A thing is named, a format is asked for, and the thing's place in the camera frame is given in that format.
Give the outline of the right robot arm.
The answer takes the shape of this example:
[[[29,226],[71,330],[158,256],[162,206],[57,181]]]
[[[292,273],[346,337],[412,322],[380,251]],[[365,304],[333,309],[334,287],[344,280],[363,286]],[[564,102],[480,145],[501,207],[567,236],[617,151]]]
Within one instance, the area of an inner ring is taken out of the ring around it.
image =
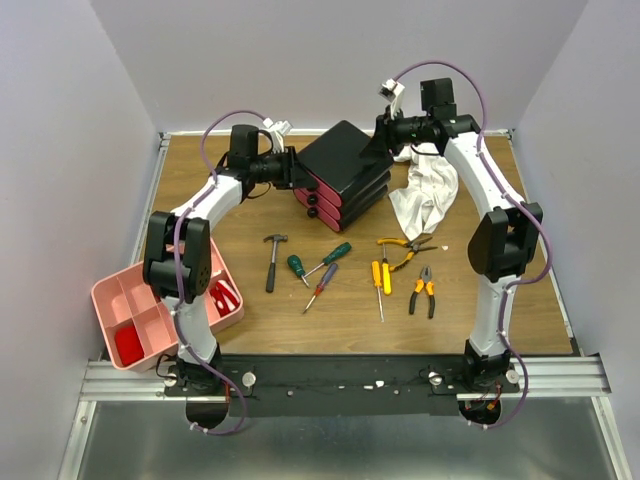
[[[377,117],[363,156],[378,159],[397,155],[405,146],[432,144],[461,177],[478,211],[480,222],[467,248],[479,277],[476,319],[459,371],[467,389],[483,391],[510,365],[514,294],[536,251],[542,209],[526,202],[507,182],[476,120],[458,113],[451,79],[422,82],[421,116],[403,115],[404,87],[399,81],[385,81],[379,93],[390,104]]]

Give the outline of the black drawer cabinet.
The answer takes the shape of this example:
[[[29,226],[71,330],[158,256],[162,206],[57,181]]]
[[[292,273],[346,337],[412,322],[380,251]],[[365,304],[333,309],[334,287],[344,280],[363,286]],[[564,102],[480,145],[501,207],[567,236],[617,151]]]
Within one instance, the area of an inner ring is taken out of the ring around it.
[[[298,154],[300,162],[318,180],[340,195],[343,231],[385,197],[394,165],[359,157],[370,137],[346,120],[338,122]]]

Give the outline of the pink top drawer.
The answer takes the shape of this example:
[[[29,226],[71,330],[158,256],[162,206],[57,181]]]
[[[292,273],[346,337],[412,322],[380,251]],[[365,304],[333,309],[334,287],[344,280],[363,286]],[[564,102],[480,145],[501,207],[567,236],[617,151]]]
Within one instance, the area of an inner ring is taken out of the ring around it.
[[[343,200],[340,195],[328,187],[321,186],[316,190],[305,188],[294,189],[293,193],[295,197],[307,207],[327,204],[340,209],[343,206]]]

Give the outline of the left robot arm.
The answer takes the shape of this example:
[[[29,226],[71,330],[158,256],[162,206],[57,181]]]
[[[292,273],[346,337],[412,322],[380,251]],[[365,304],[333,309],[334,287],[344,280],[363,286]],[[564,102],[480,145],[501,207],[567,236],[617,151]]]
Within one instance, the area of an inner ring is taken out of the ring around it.
[[[231,129],[227,152],[208,167],[204,186],[171,212],[156,211],[147,224],[143,280],[168,309],[178,350],[172,373],[181,388],[214,393],[224,378],[219,345],[209,326],[205,294],[212,273],[211,232],[258,184],[293,190],[316,186],[284,139],[286,121]]]

